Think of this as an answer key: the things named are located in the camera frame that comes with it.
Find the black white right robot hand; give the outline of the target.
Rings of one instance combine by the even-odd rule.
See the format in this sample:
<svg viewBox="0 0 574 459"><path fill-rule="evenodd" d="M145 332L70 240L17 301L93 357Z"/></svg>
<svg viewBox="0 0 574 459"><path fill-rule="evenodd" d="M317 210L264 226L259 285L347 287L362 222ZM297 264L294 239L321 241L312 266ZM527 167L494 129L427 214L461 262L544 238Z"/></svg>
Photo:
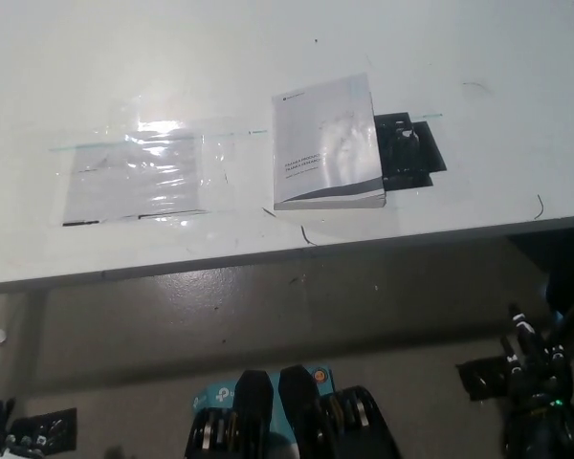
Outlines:
<svg viewBox="0 0 574 459"><path fill-rule="evenodd" d="M516 411L567 406L574 394L573 371L565 347L550 335L545 338L516 303L508 306L520 351L502 336L507 395Z"/></svg>

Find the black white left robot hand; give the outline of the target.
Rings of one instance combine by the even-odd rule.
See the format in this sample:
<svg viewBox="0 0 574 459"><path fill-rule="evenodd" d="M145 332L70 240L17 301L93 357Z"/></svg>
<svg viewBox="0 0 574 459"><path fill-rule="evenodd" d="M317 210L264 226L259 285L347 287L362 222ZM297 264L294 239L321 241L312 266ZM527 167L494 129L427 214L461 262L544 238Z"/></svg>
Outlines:
<svg viewBox="0 0 574 459"><path fill-rule="evenodd" d="M15 398L0 400L0 458L45 458L44 452L31 444L24 444L8 431L8 421L15 407Z"/></svg>

